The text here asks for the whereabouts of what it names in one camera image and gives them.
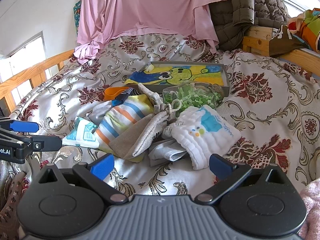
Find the white quilted cloth blue print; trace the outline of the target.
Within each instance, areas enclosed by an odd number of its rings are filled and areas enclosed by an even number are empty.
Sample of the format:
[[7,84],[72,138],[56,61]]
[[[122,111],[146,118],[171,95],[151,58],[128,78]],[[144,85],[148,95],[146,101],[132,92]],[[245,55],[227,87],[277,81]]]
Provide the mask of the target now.
[[190,106],[170,124],[171,136],[188,152],[193,169],[207,168],[212,154],[223,156],[241,133],[208,105]]

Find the striped towel orange blue yellow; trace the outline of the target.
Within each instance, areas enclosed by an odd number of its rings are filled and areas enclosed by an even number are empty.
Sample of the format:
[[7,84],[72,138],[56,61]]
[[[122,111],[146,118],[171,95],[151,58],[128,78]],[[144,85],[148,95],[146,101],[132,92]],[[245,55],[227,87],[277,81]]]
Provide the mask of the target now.
[[121,105],[112,107],[95,130],[99,150],[134,163],[141,162],[144,154],[131,150],[152,117],[153,105],[146,95],[129,96]]

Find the orange elastic band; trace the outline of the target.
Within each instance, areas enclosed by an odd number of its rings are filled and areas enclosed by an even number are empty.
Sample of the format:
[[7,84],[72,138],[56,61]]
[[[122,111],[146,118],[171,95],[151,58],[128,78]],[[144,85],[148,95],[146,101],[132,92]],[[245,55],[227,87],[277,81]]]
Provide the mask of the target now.
[[129,87],[108,87],[104,91],[104,101],[114,100],[120,93]]

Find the navy striped sock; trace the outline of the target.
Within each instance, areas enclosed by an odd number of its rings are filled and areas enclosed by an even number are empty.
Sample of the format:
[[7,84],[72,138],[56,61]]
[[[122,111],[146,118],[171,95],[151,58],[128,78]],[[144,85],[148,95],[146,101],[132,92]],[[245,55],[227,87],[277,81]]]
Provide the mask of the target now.
[[124,91],[120,92],[120,94],[117,95],[112,100],[111,105],[112,107],[119,106],[123,104],[129,96],[135,96],[135,95],[140,95],[140,92],[132,87],[126,88]]

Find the grey cloth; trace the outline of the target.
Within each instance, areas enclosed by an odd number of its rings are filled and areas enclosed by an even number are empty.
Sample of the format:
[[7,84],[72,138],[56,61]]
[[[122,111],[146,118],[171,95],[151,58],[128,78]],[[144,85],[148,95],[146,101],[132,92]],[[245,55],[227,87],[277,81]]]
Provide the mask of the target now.
[[99,126],[105,114],[114,106],[116,106],[116,103],[113,100],[102,102],[96,105],[89,113],[87,113],[86,118],[95,125]]

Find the white teal packet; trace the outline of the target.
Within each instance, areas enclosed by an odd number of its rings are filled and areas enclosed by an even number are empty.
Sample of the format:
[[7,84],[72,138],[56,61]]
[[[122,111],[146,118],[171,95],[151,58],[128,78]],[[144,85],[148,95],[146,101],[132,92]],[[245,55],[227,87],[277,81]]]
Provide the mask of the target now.
[[77,116],[74,128],[62,139],[62,144],[66,146],[99,148],[99,141],[94,135],[97,127],[93,122]]

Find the bag of green pieces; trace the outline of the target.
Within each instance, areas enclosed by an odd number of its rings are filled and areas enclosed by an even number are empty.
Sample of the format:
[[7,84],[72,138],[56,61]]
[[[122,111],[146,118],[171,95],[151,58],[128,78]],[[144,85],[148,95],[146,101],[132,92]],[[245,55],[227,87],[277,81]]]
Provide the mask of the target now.
[[204,105],[216,109],[224,98],[223,89],[217,84],[190,82],[165,88],[162,92],[164,103],[169,103],[179,110],[178,117],[188,107],[201,108]]

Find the pink fluffy blanket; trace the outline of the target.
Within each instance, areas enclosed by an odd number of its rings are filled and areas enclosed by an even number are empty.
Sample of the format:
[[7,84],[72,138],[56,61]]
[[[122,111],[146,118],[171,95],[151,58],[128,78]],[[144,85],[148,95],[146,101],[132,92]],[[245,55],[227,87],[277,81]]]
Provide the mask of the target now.
[[306,220],[299,232],[302,239],[319,239],[320,229],[320,181],[316,179],[300,192],[306,207]]

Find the brown printed cloth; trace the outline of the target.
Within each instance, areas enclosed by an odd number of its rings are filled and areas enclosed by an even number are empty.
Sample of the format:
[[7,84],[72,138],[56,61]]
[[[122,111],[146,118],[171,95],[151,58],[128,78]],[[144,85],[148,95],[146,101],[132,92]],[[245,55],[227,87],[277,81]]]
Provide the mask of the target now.
[[295,49],[309,48],[300,37],[292,34],[286,25],[282,25],[269,40],[269,55],[279,57]]

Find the pink sheet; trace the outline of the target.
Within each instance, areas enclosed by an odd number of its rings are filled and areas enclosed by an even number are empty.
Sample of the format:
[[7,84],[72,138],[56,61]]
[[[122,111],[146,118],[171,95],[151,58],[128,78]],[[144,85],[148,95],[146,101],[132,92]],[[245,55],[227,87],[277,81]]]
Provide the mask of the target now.
[[215,53],[219,39],[209,4],[220,1],[225,0],[82,0],[74,56],[84,64],[112,39],[151,33],[191,35]]

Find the olive quilted jacket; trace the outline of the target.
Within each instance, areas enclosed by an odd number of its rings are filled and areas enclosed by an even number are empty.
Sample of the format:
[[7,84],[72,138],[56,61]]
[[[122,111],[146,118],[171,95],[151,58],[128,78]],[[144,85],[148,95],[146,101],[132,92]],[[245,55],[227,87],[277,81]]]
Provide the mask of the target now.
[[233,50],[242,43],[253,25],[280,28],[289,20],[282,0],[225,0],[209,4],[212,23],[221,50]]

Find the grey drawstring pouch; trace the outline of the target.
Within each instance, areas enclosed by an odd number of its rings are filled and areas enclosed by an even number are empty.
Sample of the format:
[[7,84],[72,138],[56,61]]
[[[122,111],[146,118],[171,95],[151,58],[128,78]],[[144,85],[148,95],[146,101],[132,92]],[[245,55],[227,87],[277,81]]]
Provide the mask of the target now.
[[125,160],[134,159],[145,152],[168,123],[176,119],[176,112],[182,107],[178,99],[164,103],[158,93],[152,92],[142,83],[138,84],[138,90],[151,100],[154,110],[109,143],[116,157]]

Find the colourful wall poster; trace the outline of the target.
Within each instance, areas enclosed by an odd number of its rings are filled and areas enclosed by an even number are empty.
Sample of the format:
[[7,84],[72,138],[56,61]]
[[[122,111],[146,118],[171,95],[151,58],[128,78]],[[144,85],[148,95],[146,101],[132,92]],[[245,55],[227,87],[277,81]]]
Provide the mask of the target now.
[[79,21],[80,21],[80,11],[81,11],[81,0],[75,3],[73,7],[74,23],[76,35],[78,35]]

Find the wooden bed frame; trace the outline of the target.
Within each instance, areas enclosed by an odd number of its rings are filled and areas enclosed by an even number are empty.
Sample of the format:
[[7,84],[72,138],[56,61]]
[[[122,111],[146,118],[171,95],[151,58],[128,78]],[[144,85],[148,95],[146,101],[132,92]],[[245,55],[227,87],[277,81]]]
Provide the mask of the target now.
[[[270,39],[276,30],[274,28],[253,26],[250,27],[242,41],[243,51],[262,56],[269,56]],[[21,71],[1,83],[1,99],[4,99],[10,113],[16,108],[12,91],[25,81],[29,81],[32,88],[39,86],[47,80],[45,70],[57,66],[61,70],[65,61],[73,56],[74,50],[50,57],[28,69]],[[300,66],[310,74],[319,76],[319,53],[308,49],[295,49],[280,56],[282,60]]]

